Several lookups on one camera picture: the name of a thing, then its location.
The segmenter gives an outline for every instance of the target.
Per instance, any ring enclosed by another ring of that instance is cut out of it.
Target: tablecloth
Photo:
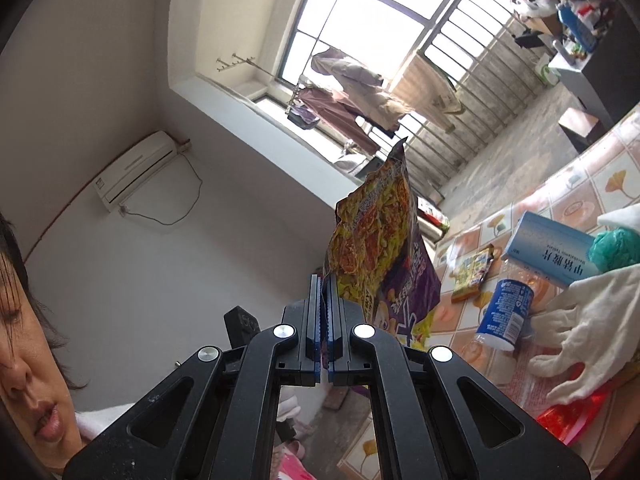
[[[460,353],[465,344],[471,341],[484,314],[482,310],[487,306],[497,281],[504,275],[506,264],[500,261],[499,256],[525,211],[533,211],[596,235],[605,229],[596,224],[599,215],[638,202],[640,104],[607,135],[535,192],[495,212],[471,229],[445,238],[437,245],[433,263],[442,280],[442,290],[426,348],[447,345]],[[452,271],[460,261],[488,244],[494,245],[496,259],[482,294],[464,303],[452,304]],[[547,302],[560,292],[549,282],[525,271],[522,279],[529,283],[535,293],[531,308],[534,316],[542,313]],[[476,367],[490,380],[499,382],[503,364],[500,360],[503,357],[496,352],[483,352],[483,355],[475,356]],[[533,342],[525,342],[516,348],[516,352],[519,352],[518,362],[523,363],[527,356],[539,353],[539,349]],[[536,416],[545,407],[543,392],[548,389],[548,384],[542,384],[541,380],[527,383],[523,378],[525,373],[526,370],[520,366],[514,380],[500,389],[532,416]],[[593,424],[572,447],[589,465],[592,474],[596,475],[613,459],[639,423],[640,377],[636,377],[609,397]]]

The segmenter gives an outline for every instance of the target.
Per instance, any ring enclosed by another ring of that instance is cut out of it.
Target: small snack packet
[[[480,286],[494,260],[494,246],[487,247],[463,260],[454,271],[456,283],[453,286],[451,302],[464,301],[480,294]]]

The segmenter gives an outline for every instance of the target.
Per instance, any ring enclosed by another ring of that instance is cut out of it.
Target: woman's mouth
[[[36,425],[36,438],[55,444],[62,439],[64,433],[65,428],[58,413],[58,406],[47,406]]]

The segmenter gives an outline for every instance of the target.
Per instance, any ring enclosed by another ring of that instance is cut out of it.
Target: hanging clothes
[[[287,119],[303,130],[312,130],[320,122],[320,117],[316,116],[306,105],[291,106]]]
[[[353,140],[369,155],[375,155],[380,149],[356,123],[356,117],[361,113],[344,92],[334,90],[328,93],[320,88],[304,88],[298,93],[298,99],[325,123]]]
[[[391,92],[446,132],[454,129],[446,114],[464,111],[449,78],[418,52],[396,78]]]
[[[382,88],[382,76],[350,59],[344,52],[330,47],[311,59],[311,68],[322,75],[332,75],[364,117],[397,131],[398,121],[413,109]]]

